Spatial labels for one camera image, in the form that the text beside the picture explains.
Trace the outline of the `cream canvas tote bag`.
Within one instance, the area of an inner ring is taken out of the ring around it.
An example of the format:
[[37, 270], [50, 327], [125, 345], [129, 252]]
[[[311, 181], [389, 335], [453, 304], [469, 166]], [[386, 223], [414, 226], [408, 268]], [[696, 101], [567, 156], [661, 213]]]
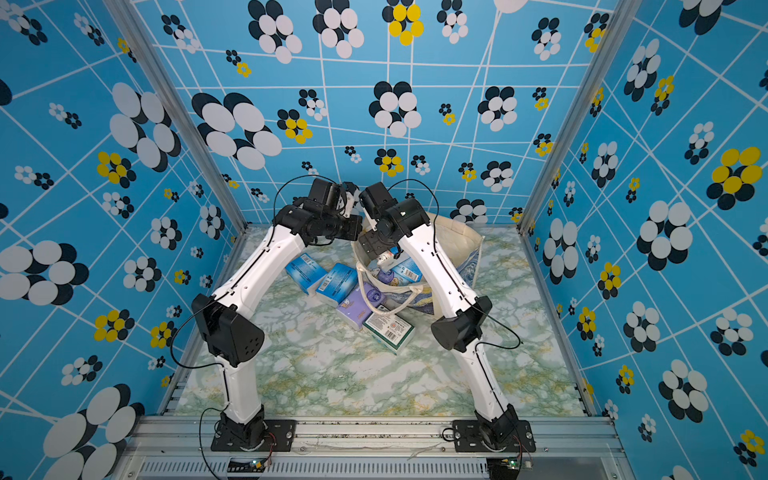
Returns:
[[368, 281], [395, 302], [397, 312], [422, 309], [436, 319], [453, 318], [468, 311], [480, 296], [474, 289], [482, 257], [484, 237], [464, 223], [435, 214], [429, 222], [402, 237], [398, 247], [401, 260], [412, 258], [422, 281], [407, 286], [390, 284], [390, 271], [372, 270], [376, 258], [369, 258], [358, 240], [352, 243], [358, 279]]

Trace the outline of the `orange white tissue pack back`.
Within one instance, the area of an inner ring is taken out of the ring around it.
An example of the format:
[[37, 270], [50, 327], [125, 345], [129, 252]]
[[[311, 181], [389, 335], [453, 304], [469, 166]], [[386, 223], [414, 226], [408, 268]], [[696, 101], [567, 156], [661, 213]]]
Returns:
[[390, 271], [399, 263], [400, 256], [398, 252], [386, 251], [377, 257], [376, 264], [380, 270]]

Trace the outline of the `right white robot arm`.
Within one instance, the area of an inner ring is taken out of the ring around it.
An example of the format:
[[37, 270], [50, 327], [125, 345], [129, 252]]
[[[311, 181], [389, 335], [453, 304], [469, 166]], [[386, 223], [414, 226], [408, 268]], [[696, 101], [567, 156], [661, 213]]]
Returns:
[[517, 435], [518, 416], [492, 371], [485, 351], [489, 344], [482, 340], [491, 300], [463, 280], [438, 242], [435, 220], [418, 200], [398, 201], [379, 182], [365, 188], [360, 201], [373, 230], [400, 247], [431, 288], [442, 314], [432, 323], [432, 334], [454, 355], [468, 381], [484, 443], [492, 451], [503, 450]]

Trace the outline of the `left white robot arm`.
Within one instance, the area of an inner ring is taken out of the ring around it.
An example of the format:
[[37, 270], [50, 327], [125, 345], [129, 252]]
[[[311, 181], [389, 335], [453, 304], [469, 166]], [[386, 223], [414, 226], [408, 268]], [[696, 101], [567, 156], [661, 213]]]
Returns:
[[359, 188], [352, 182], [315, 178], [309, 194], [274, 214], [264, 240], [213, 294], [192, 303], [196, 325], [216, 366], [222, 368], [226, 403], [212, 448], [253, 451], [275, 439], [268, 430], [254, 360], [266, 334], [253, 317], [263, 296], [306, 247], [325, 238], [353, 241], [362, 218], [352, 213]]

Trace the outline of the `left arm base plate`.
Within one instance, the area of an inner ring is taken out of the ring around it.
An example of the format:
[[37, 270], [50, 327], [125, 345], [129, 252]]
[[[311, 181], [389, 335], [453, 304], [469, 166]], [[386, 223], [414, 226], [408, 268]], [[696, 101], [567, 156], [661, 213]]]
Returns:
[[210, 449], [214, 452], [290, 452], [297, 421], [254, 418], [238, 424], [224, 416], [218, 422]]

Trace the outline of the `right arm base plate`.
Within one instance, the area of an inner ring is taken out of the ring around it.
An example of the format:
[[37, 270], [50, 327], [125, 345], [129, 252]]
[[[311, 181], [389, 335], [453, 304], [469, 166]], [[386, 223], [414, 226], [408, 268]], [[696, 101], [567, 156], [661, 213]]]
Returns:
[[537, 450], [531, 425], [518, 420], [488, 423], [454, 420], [454, 447], [459, 453], [534, 453]]

